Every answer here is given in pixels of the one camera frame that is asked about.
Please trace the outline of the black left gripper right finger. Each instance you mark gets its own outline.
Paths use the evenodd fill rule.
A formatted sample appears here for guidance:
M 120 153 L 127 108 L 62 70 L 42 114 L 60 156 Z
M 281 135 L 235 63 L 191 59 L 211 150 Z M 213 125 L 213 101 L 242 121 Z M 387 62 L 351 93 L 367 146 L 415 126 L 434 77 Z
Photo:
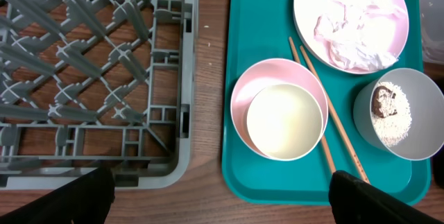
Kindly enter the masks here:
M 336 224 L 443 224 L 346 171 L 332 174 L 328 198 Z

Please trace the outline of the brown food scrap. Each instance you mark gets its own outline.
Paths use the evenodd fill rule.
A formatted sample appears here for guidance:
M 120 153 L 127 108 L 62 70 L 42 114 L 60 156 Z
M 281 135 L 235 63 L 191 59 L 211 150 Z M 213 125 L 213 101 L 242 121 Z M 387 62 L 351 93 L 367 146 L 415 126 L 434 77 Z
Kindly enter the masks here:
M 398 113 L 395 106 L 396 93 L 389 88 L 380 85 L 375 88 L 372 95 L 372 113 L 384 119 L 389 116 L 396 115 Z

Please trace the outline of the white tissue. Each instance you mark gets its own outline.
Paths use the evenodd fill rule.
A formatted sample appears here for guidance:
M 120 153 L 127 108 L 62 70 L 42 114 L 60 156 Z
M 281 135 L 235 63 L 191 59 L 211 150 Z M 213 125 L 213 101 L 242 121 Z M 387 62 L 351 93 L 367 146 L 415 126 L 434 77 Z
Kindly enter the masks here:
M 331 63 L 340 69 L 379 71 L 398 61 L 398 54 L 385 51 L 376 39 L 386 33 L 384 21 L 408 22 L 405 2 L 390 0 L 329 0 L 339 7 L 319 16 L 314 37 L 324 41 Z

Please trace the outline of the white rice pile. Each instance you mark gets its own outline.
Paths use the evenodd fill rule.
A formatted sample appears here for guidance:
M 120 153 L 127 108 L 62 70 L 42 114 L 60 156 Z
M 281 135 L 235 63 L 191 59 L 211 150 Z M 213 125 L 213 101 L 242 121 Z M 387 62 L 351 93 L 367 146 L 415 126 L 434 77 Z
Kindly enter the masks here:
M 396 115 L 381 119 L 375 116 L 371 110 L 371 121 L 377 136 L 385 146 L 392 147 L 399 144 L 408 136 L 411 127 L 411 108 L 407 95 L 399 85 L 392 82 L 380 82 L 376 87 L 383 85 L 396 93 L 395 106 L 398 111 Z

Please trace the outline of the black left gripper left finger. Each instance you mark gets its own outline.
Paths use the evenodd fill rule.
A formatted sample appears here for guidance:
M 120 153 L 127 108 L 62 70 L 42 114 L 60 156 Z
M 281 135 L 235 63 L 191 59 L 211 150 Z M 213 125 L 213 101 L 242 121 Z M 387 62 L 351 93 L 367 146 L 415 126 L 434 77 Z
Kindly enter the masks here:
M 1 217 L 1 223 L 104 223 L 115 199 L 110 169 L 100 167 Z

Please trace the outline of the grey bowl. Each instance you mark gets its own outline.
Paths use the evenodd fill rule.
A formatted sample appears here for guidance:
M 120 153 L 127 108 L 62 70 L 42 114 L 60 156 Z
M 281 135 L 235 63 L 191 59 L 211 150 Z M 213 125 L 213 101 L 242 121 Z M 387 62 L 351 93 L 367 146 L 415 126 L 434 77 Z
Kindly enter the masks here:
M 400 86 L 411 108 L 407 137 L 394 147 L 383 143 L 371 121 L 373 93 L 383 82 Z M 405 160 L 426 160 L 443 147 L 443 93 L 432 79 L 415 69 L 393 69 L 365 86 L 355 99 L 353 120 L 369 144 Z

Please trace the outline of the cream paper cup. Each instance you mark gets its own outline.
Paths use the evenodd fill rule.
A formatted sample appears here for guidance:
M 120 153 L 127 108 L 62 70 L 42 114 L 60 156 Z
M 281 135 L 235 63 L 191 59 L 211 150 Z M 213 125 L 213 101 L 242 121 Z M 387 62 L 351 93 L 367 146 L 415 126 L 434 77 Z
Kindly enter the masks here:
M 293 161 L 310 153 L 324 131 L 323 111 L 305 88 L 272 85 L 252 100 L 246 115 L 250 139 L 272 160 Z

